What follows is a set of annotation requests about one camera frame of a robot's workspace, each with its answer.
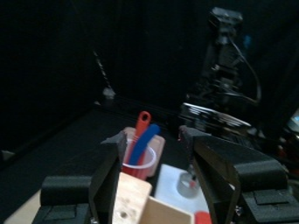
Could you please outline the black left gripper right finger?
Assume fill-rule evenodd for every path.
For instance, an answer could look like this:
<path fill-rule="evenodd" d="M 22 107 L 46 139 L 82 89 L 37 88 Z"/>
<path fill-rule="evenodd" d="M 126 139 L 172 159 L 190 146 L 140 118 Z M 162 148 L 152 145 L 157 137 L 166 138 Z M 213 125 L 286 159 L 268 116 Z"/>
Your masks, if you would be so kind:
<path fill-rule="evenodd" d="M 299 224 L 299 200 L 269 156 L 181 126 L 178 138 L 206 200 L 212 224 Z"/>

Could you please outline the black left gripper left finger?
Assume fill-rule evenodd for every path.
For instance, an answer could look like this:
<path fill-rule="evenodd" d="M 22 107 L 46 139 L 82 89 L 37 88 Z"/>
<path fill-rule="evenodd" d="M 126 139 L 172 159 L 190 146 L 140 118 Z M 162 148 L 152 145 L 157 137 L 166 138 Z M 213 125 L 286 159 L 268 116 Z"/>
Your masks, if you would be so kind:
<path fill-rule="evenodd" d="M 31 224 L 111 224 L 125 149 L 119 131 L 59 166 L 42 181 Z"/>

